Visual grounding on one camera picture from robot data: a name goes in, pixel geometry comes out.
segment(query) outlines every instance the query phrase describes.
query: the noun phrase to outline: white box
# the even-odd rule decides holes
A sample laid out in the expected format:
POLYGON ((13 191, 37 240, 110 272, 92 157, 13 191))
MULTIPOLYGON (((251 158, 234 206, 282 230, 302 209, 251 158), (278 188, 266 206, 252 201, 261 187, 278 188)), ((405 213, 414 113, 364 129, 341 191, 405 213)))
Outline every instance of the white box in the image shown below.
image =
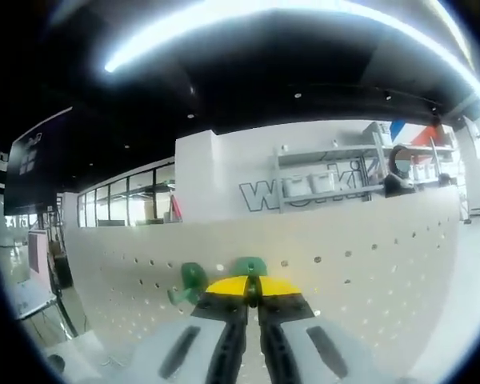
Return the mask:
POLYGON ((426 179, 425 166, 423 164, 416 164, 412 166, 414 180, 419 182, 426 179))
POLYGON ((288 198, 311 194, 310 183, 306 176, 295 175, 291 178, 284 178, 282 184, 288 198))
POLYGON ((383 146, 393 146, 393 140, 391 140, 391 132, 388 126, 385 126, 380 122, 372 122, 369 124, 368 127, 362 132, 365 142, 374 141, 373 133, 376 133, 383 146))
POLYGON ((438 175, 435 171, 435 165, 434 164, 425 165, 425 178, 427 178, 427 179, 438 178, 438 175))
POLYGON ((314 194, 323 194, 334 191, 334 171, 319 172, 309 176, 311 189, 314 194))

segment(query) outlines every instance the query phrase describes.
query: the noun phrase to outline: led light strip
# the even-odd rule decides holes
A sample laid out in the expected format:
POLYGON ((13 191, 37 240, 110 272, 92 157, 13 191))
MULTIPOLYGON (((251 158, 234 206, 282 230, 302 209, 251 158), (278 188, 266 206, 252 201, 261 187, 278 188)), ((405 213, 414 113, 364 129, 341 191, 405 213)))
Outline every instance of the led light strip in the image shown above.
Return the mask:
POLYGON ((480 97, 480 82, 443 46, 428 38, 415 28, 377 10, 343 0, 242 0, 228 2, 209 0, 190 6, 183 11, 157 21, 142 30, 129 40, 105 66, 108 72, 114 72, 119 66, 153 50, 169 40, 192 30, 240 18, 250 14, 270 10, 312 10, 338 12, 361 16, 380 22, 399 30, 436 53, 446 64, 455 70, 466 81, 477 96, 480 97))

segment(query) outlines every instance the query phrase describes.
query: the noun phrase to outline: pegboard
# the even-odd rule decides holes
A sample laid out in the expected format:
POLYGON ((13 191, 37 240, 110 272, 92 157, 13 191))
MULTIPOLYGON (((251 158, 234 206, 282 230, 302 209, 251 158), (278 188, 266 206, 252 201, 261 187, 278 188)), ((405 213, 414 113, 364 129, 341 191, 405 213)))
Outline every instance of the pegboard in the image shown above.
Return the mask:
MULTIPOLYGON (((110 354, 128 364, 160 322, 188 315, 166 290, 180 265, 199 262, 214 281, 233 260, 263 258, 269 275, 298 286, 325 316, 372 351, 381 370, 405 375, 442 311, 458 227, 455 187, 363 204, 205 224, 81 228, 66 247, 75 288, 110 354)), ((238 382, 270 382, 250 310, 238 382)))

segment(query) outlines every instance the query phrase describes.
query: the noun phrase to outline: metal shelf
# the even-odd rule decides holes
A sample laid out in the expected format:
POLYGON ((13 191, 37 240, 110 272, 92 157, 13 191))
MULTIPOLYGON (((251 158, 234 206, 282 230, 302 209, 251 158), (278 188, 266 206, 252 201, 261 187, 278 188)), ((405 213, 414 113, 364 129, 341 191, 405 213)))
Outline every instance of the metal shelf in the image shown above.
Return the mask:
POLYGON ((419 180, 419 181, 416 181, 416 180, 413 180, 413 183, 416 185, 416 186, 421 186, 423 184, 432 184, 434 182, 439 182, 439 179, 438 178, 428 178, 428 179, 425 179, 425 180, 419 180))
MULTIPOLYGON (((407 146, 412 155, 434 155, 434 149, 431 146, 407 146)), ((383 146, 384 155, 387 156, 392 146, 383 146)), ((435 147, 438 154, 450 154, 454 152, 453 148, 445 146, 435 147)), ((377 157, 377 147, 375 145, 364 146, 340 146, 338 148, 329 148, 327 150, 313 150, 310 152, 289 152, 278 156, 278 164, 280 167, 286 166, 304 166, 315 164, 317 162, 332 162, 334 160, 348 160, 350 158, 366 158, 377 157)))
POLYGON ((364 186, 352 190, 336 190, 335 192, 325 192, 323 194, 304 194, 303 196, 293 196, 291 198, 284 198, 283 202, 307 202, 309 200, 319 200, 320 198, 336 198, 338 196, 345 196, 348 194, 364 194, 368 192, 376 192, 384 190, 384 186, 364 186))
POLYGON ((377 147, 366 146, 341 146, 329 148, 328 150, 314 150, 310 152, 296 152, 280 154, 278 156, 279 166, 300 166, 314 164, 316 162, 331 162, 334 160, 346 160, 361 156, 377 156, 377 147))

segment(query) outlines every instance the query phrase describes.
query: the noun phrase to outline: ceiling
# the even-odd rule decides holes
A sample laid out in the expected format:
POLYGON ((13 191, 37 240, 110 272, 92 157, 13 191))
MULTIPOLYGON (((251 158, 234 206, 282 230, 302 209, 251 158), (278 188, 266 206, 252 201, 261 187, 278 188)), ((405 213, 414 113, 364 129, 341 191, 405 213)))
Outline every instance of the ceiling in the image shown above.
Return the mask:
MULTIPOLYGON (((357 2, 413 25, 468 66, 423 1, 357 2)), ((23 3, 2 13, 12 30, 0 42, 0 150, 68 106, 84 110, 93 123, 67 127, 75 132, 65 148, 71 162, 60 187, 67 190, 169 157, 177 137, 200 130, 323 118, 429 124, 472 92, 435 54, 388 26, 301 11, 197 30, 109 74, 103 67, 120 42, 192 2, 23 3)), ((479 41, 472 48, 480 77, 480 1, 453 4, 479 41)), ((480 103, 465 113, 480 114, 480 103)))

